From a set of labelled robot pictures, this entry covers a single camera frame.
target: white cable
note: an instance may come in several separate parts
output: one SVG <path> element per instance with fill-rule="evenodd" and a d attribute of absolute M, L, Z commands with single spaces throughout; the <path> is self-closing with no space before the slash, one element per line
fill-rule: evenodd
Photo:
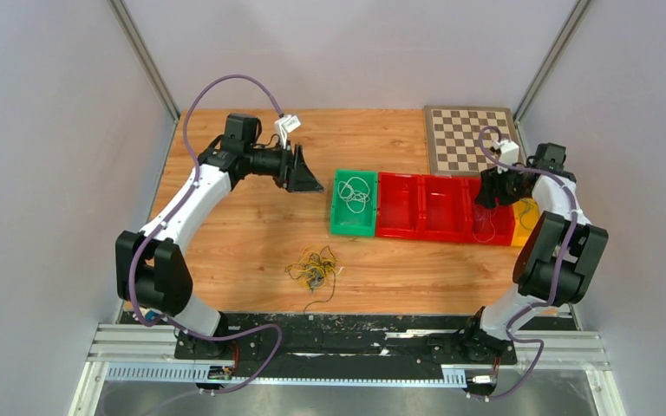
<path fill-rule="evenodd" d="M 357 191 L 356 189 L 354 189 L 353 186 L 351 186 L 350 181 L 354 179 L 360 180 L 363 183 L 363 185 L 366 186 L 366 192 Z M 346 206 L 349 207 L 349 211 L 355 214 L 362 213 L 363 210 L 366 209 L 366 203 L 371 200 L 371 197 L 369 196 L 369 194 L 371 193 L 371 188 L 369 188 L 369 184 L 367 184 L 365 180 L 357 176 L 352 176 L 349 178 L 349 180 L 345 182 L 338 182 L 337 188 L 338 188 L 337 189 L 338 197 L 346 201 Z M 351 201 L 361 203 L 362 204 L 361 210 L 357 211 L 351 208 Z"/>

